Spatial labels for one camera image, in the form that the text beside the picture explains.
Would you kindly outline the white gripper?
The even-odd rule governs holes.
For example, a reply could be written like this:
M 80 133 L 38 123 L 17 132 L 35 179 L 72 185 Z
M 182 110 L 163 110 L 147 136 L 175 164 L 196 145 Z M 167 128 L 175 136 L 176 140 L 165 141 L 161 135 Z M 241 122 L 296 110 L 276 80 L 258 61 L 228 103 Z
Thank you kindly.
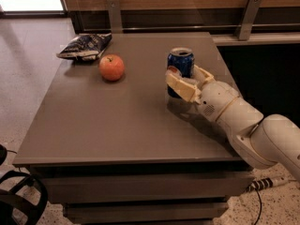
M 239 92 L 233 87 L 225 82 L 212 82 L 214 76 L 197 65 L 193 67 L 194 80 L 183 78 L 169 69 L 165 77 L 166 84 L 180 98 L 186 102 L 198 102 L 198 112 L 209 122 L 217 122 L 232 114 L 237 102 L 241 100 Z

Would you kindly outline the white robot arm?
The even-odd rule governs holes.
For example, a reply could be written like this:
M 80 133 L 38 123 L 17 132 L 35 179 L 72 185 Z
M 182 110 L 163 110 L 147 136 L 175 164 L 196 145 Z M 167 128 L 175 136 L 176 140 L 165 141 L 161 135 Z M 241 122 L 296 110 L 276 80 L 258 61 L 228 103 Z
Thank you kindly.
M 207 70 L 195 66 L 191 78 L 169 66 L 166 84 L 184 101 L 226 135 L 236 153 L 251 167 L 267 169 L 283 165 L 300 181 L 300 128 L 289 118 L 265 117 L 233 87 L 217 81 Z

